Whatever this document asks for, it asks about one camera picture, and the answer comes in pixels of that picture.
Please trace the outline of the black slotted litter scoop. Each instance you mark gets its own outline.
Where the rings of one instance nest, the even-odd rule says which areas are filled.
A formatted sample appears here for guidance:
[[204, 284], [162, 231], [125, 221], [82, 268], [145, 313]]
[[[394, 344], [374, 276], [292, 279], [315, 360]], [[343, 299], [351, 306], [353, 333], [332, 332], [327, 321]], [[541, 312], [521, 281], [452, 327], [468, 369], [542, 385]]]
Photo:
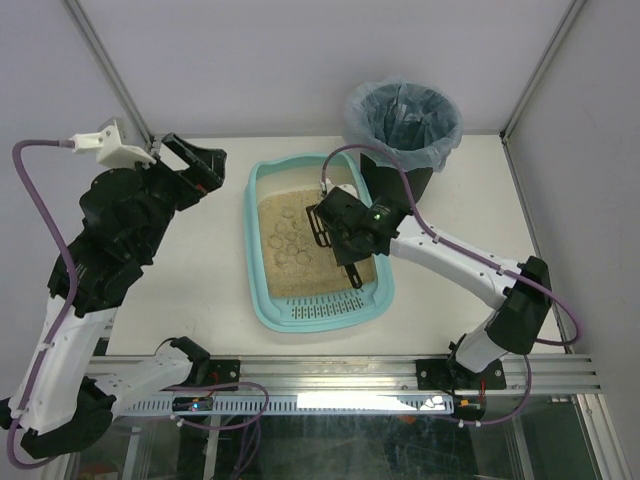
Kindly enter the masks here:
[[330, 247], [332, 249], [337, 265], [344, 268], [351, 286], [354, 289], [360, 289], [363, 286], [363, 281], [355, 266], [357, 262], [355, 255], [349, 253], [343, 246], [333, 245], [334, 235], [325, 228], [322, 220], [316, 215], [316, 207], [317, 204], [312, 204], [304, 208], [316, 244], [321, 248]]

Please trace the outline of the black trash bin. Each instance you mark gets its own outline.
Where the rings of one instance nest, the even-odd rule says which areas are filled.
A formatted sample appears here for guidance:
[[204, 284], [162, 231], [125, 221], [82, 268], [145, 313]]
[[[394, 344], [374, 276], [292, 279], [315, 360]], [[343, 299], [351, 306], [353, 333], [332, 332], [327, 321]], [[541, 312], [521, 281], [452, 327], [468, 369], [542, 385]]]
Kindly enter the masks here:
[[[424, 193], [433, 173], [425, 149], [434, 141], [432, 110], [437, 104], [431, 89], [387, 86], [358, 99], [359, 120], [365, 132], [394, 151], [404, 166], [413, 198]], [[393, 165], [382, 165], [374, 152], [360, 154], [360, 171], [371, 197], [381, 196], [408, 203], [403, 182]]]

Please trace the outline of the teal plastic litter box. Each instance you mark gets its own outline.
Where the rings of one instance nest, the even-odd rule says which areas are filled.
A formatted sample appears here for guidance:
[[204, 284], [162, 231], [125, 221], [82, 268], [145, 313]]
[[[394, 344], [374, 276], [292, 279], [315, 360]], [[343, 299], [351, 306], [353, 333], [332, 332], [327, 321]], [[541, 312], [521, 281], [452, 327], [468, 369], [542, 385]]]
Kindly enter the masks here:
[[255, 313], [280, 333], [317, 333], [381, 316], [395, 286], [389, 260], [340, 267], [319, 222], [319, 153], [257, 163], [243, 196], [244, 242]]

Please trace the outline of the translucent blue bin liner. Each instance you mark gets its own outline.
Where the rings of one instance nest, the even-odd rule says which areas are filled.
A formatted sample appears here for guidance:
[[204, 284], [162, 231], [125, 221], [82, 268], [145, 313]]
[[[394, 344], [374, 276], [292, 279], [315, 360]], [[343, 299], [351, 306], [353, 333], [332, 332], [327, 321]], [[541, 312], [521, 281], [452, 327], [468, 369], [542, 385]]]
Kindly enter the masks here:
[[440, 172], [463, 135], [457, 105], [440, 90], [398, 77], [366, 82], [344, 102], [342, 136], [396, 158], [406, 172]]

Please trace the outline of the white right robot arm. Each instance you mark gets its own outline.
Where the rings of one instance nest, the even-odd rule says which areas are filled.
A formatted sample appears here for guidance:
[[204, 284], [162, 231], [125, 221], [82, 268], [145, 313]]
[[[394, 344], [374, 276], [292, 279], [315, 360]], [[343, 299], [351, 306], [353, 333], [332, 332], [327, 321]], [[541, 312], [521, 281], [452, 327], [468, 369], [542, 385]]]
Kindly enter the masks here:
[[421, 226], [407, 206], [380, 197], [366, 205], [340, 187], [306, 210], [317, 243], [329, 247], [354, 287], [357, 262], [393, 256], [418, 264], [482, 300], [489, 317], [451, 346], [441, 379], [457, 384], [478, 378], [507, 354], [531, 352], [551, 308], [547, 264], [499, 259]]

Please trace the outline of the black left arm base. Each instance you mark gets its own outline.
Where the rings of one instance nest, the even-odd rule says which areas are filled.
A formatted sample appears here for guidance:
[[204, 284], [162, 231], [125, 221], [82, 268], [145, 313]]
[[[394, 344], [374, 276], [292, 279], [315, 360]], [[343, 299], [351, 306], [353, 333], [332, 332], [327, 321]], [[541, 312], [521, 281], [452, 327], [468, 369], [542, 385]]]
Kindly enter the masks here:
[[237, 359], [208, 359], [195, 364], [187, 384], [214, 392], [214, 386], [222, 391], [237, 391], [241, 362]]

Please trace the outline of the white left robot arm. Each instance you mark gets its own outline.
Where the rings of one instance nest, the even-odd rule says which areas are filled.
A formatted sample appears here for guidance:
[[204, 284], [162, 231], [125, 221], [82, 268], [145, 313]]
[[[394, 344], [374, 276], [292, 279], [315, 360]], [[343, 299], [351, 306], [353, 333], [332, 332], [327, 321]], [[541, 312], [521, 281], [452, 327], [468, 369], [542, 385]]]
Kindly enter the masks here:
[[66, 242], [22, 159], [29, 142], [12, 150], [14, 167], [44, 220], [59, 255], [49, 278], [46, 317], [17, 391], [1, 403], [7, 455], [21, 470], [94, 445], [133, 404], [173, 386], [205, 383], [209, 354], [187, 337], [162, 345], [149, 360], [104, 380], [87, 367], [104, 329], [128, 290], [150, 266], [174, 216], [218, 190], [227, 154], [195, 146], [175, 134], [162, 144], [184, 163], [175, 170], [104, 129], [62, 142], [92, 152], [104, 171], [81, 196], [80, 234]]

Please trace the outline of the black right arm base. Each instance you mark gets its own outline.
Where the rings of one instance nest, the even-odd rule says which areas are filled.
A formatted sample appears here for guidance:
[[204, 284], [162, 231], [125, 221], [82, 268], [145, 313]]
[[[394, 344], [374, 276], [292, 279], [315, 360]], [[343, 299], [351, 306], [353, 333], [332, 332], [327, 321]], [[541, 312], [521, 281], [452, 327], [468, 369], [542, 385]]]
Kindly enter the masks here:
[[491, 362], [480, 373], [454, 365], [447, 358], [417, 359], [414, 361], [419, 390], [447, 392], [505, 390], [506, 377], [500, 360]]

